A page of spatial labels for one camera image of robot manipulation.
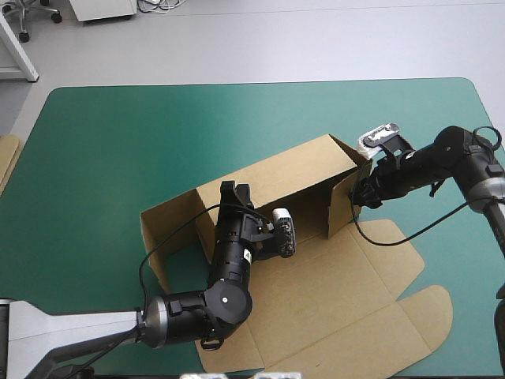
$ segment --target white floor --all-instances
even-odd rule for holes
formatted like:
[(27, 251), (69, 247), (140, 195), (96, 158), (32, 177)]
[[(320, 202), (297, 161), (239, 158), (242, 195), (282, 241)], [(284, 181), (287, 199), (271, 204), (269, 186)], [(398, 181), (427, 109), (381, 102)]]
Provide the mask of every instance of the white floor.
[(409, 77), (470, 79), (505, 130), (505, 0), (188, 0), (99, 24), (53, 3), (64, 21), (34, 17), (24, 45), (40, 79), (13, 125), (23, 139), (62, 86)]

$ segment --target cardboard box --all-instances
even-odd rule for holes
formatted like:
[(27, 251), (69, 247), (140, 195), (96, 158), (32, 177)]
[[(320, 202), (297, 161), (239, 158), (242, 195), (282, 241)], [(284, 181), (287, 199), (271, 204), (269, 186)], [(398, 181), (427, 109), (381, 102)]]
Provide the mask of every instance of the cardboard box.
[[(266, 368), (299, 370), (304, 377), (389, 377), (445, 340), (452, 306), (442, 287), (396, 301), (424, 267), (415, 249), (370, 245), (348, 224), (348, 193), (364, 164), (370, 162), (324, 135), (142, 213), (146, 250), (219, 203), (222, 180), (248, 183), (259, 212), (285, 207), (294, 218), (295, 256), (252, 265), (249, 319), (218, 351), (196, 345), (206, 371)], [(216, 209), (201, 216), (152, 256), (151, 267), (165, 291), (170, 290), (167, 254), (200, 240), (211, 260), (217, 214)], [(379, 240), (402, 237), (387, 220), (363, 228)]]
[(22, 149), (18, 137), (12, 134), (0, 137), (0, 195), (7, 186)]

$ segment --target black cable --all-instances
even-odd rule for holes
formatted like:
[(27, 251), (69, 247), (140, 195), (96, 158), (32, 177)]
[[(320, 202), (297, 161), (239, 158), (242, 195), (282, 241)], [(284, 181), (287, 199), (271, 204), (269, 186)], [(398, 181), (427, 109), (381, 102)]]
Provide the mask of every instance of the black cable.
[[(143, 9), (141, 6), (140, 6), (140, 2), (143, 2), (144, 4), (149, 4), (150, 6), (154, 6), (154, 8), (150, 8), (150, 9)], [(154, 10), (157, 10), (157, 9), (161, 9), (161, 10), (170, 10), (170, 9), (173, 9), (175, 7), (177, 7), (180, 3), (180, 0), (178, 0), (175, 4), (173, 4), (172, 6), (163, 6), (161, 1), (158, 2), (158, 3), (154, 3), (154, 2), (150, 2), (149, 0), (137, 0), (137, 8), (139, 9), (139, 11), (141, 11), (142, 13), (150, 13)]]
[(140, 263), (140, 266), (139, 266), (139, 282), (140, 282), (140, 287), (142, 287), (142, 292), (144, 293), (144, 307), (143, 307), (144, 313), (143, 313), (143, 317), (145, 317), (146, 312), (148, 310), (148, 289), (145, 287), (145, 283), (144, 283), (144, 266), (145, 266), (146, 262), (148, 261), (148, 259), (151, 257), (151, 255), (156, 250), (158, 250), (161, 246), (163, 246), (169, 239), (171, 239), (172, 237), (174, 237), (175, 234), (177, 234), (179, 231), (181, 231), (182, 229), (184, 229), (185, 227), (187, 227), (188, 225), (190, 225), (198, 217), (204, 215), (205, 213), (207, 213), (207, 212), (209, 212), (209, 211), (211, 211), (212, 209), (215, 209), (215, 208), (233, 208), (233, 209), (237, 209), (239, 211), (242, 211), (243, 213), (248, 213), (249, 215), (253, 215), (253, 216), (256, 216), (258, 218), (261, 218), (262, 220), (265, 220), (267, 223), (272, 223), (266, 216), (263, 216), (262, 214), (254, 211), (254, 210), (252, 210), (250, 208), (242, 207), (240, 205), (235, 205), (235, 204), (222, 203), (222, 204), (215, 204), (215, 205), (212, 205), (211, 207), (209, 207), (207, 209), (204, 209), (203, 211), (197, 213), (191, 219), (189, 219), (188, 221), (186, 221), (185, 223), (183, 223), (181, 226), (175, 228), (175, 230), (172, 231), (169, 235), (167, 235), (158, 245), (156, 245), (154, 248), (152, 248), (151, 251), (149, 251), (146, 254), (146, 256), (144, 257), (144, 259)]
[(398, 246), (398, 245), (401, 245), (405, 242), (408, 242), (410, 241), (411, 239), (414, 239), (416, 237), (418, 237), (419, 235), (422, 235), (423, 233), (425, 233), (426, 231), (429, 231), (431, 228), (433, 228), (434, 226), (438, 225), (439, 223), (441, 223), (442, 221), (448, 219), (449, 217), (453, 216), (455, 213), (458, 213), (459, 211), (461, 211), (463, 208), (465, 208), (467, 205), (471, 205), (472, 203), (476, 202), (476, 201), (483, 201), (483, 200), (492, 200), (492, 201), (497, 201), (497, 202), (500, 202), (500, 203), (505, 203), (505, 200), (504, 199), (499, 199), (499, 198), (495, 198), (495, 197), (484, 197), (484, 198), (479, 198), (479, 199), (474, 199), (472, 201), (466, 201), (464, 202), (463, 204), (459, 205), (458, 207), (454, 208), (452, 211), (450, 211), (449, 213), (446, 213), (445, 215), (443, 215), (442, 217), (440, 217), (439, 219), (433, 221), (432, 223), (430, 223), (427, 227), (423, 227), (422, 229), (420, 229), (419, 231), (417, 231), (416, 233), (414, 233), (413, 235), (409, 236), (409, 237), (406, 237), (404, 239), (401, 239), (399, 241), (395, 241), (395, 242), (377, 242), (377, 241), (374, 241), (373, 239), (371, 239), (369, 236), (367, 236), (363, 230), (361, 229), (358, 221), (357, 221), (357, 216), (356, 216), (356, 211), (354, 211), (354, 195), (356, 193), (356, 188), (357, 188), (357, 184), (360, 182), (361, 180), (361, 174), (363, 172), (363, 168), (365, 166), (362, 166), (361, 169), (358, 171), (358, 174), (357, 174), (357, 181), (354, 183), (354, 186), (353, 186), (353, 190), (351, 192), (351, 201), (350, 201), (350, 210), (353, 214), (353, 221), (354, 221), (354, 225), (356, 225), (356, 228), (357, 228), (357, 231), (359, 232), (359, 234), (361, 235), (361, 237), (363, 237), (366, 241), (370, 242), (371, 244), (373, 245), (376, 245), (376, 246)]
[(97, 355), (95, 355), (93, 358), (85, 362), (83, 365), (79, 367), (78, 370), (69, 373), (66, 377), (63, 377), (63, 379), (70, 379), (71, 377), (76, 376), (79, 372), (87, 369), (89, 366), (91, 366), (93, 363), (98, 361), (100, 358), (102, 358), (104, 355), (110, 353), (113, 349), (118, 347), (121, 343), (125, 342), (131, 335), (133, 335), (134, 332), (137, 331), (137, 327), (130, 329), (128, 332), (122, 333), (118, 339), (112, 343), (107, 349), (104, 351), (99, 352)]

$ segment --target flattened cardboard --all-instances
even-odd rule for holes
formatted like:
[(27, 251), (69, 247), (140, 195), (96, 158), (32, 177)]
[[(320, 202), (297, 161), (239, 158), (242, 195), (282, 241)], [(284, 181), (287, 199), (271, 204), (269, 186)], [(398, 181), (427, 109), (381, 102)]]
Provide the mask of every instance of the flattened cardboard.
[[(361, 227), (371, 238), (404, 238), (390, 220)], [(233, 362), (226, 350), (199, 348), (202, 364), (208, 372), (250, 369), (257, 366), (249, 359), (256, 348), (262, 367), (272, 372), (390, 377), (430, 355), (451, 329), (451, 299), (442, 287), (396, 302), (423, 267), (409, 243), (374, 246), (351, 224), (332, 238), (317, 235), (299, 244), (289, 260), (255, 262), (249, 285), (254, 307), (246, 321), (254, 344), (242, 347), (241, 355), (233, 346)]]
[(18, 137), (12, 134), (0, 137), (0, 195), (9, 181), (21, 150), (22, 144)]
[[(294, 218), (294, 257), (252, 265), (254, 307), (248, 320), (218, 351), (202, 351), (196, 344), (206, 371), (266, 368), (300, 370), (305, 377), (382, 378), (431, 354), (445, 340), (452, 306), (444, 289), (429, 287), (396, 301), (424, 267), (415, 249), (408, 243), (372, 246), (348, 224), (348, 194), (363, 165), (371, 162), (325, 135), (142, 213), (147, 251), (177, 225), (217, 204), (222, 180), (248, 183), (259, 212), (285, 207)], [(211, 260), (217, 213), (203, 214), (153, 255), (150, 265), (165, 291), (170, 290), (167, 254), (199, 239)], [(362, 227), (379, 240), (403, 238), (391, 221)]]

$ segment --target table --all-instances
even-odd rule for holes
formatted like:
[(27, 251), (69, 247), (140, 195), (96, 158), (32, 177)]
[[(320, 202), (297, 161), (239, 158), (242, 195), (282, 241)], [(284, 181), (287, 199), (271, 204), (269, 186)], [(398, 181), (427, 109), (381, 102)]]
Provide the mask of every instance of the table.
[(4, 67), (5, 63), (0, 64), (0, 79), (26, 78), (27, 81), (37, 81), (39, 74), (7, 24), (2, 12), (0, 12), (0, 41), (5, 45), (4, 48), (0, 43), (0, 56), (7, 55), (6, 64), (8, 65)]
[[(462, 78), (57, 89), (0, 198), (1, 293), (49, 312), (139, 306), (142, 210), (323, 133), (355, 144), (385, 122), (417, 148), (445, 126), (490, 123)], [(428, 192), (362, 218), (390, 218), (410, 234), (463, 201), (453, 181), (435, 199)], [(445, 286), (454, 324), (438, 351), (403, 374), (499, 374), (492, 319), (505, 262), (485, 218), (465, 209), (413, 244), (426, 267), (404, 295)], [(175, 291), (204, 286), (199, 246), (170, 259)], [(155, 291), (150, 272), (148, 285)], [(192, 343), (120, 347), (95, 368), (201, 371)]]

